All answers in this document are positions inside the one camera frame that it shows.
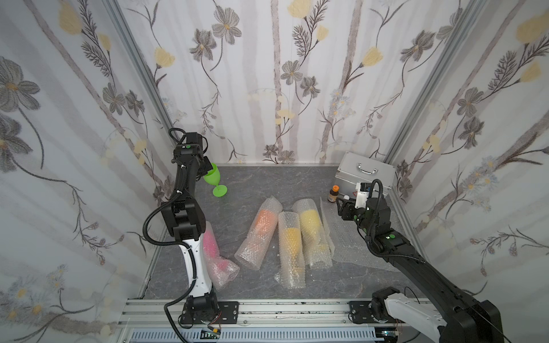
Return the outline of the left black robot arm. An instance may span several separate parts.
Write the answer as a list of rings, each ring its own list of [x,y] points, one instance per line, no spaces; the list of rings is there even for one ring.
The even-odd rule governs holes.
[[[176,143],[172,163],[177,165],[177,173],[171,197],[147,216],[142,227],[146,241],[158,247],[178,246],[187,269],[189,287],[183,295],[164,305],[164,313],[170,326],[181,342],[187,340],[177,327],[170,314],[170,307],[185,301],[183,316],[194,320],[213,320],[219,313],[217,296],[207,271],[204,256],[203,235],[207,231],[207,221],[194,194],[196,183],[210,174],[212,166],[205,153],[207,139],[197,132],[186,132],[173,127],[168,129],[170,138]],[[153,217],[161,214],[172,242],[161,242],[150,237],[148,229]]]

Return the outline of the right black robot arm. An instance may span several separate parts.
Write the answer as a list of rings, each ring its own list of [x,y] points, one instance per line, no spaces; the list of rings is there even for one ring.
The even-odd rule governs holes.
[[[395,320],[410,325],[434,342],[504,342],[500,311],[462,290],[425,260],[411,242],[391,227],[383,183],[359,182],[356,197],[339,196],[337,213],[352,221],[369,252],[401,271],[430,301],[407,298],[394,287],[373,293],[367,313],[384,324]]]

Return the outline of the green plastic wine glass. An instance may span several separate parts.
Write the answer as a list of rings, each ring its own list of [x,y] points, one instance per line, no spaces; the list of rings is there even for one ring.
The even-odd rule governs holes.
[[[227,194],[227,187],[220,184],[221,174],[215,163],[211,163],[212,169],[204,175],[203,179],[207,184],[210,184],[214,187],[212,193],[215,197],[223,197]]]

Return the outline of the yellow glass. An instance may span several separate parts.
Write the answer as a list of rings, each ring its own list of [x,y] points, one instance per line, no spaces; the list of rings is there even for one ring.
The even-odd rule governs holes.
[[[331,247],[317,205],[313,199],[302,199],[293,204],[299,215],[305,264],[312,270],[332,267]]]

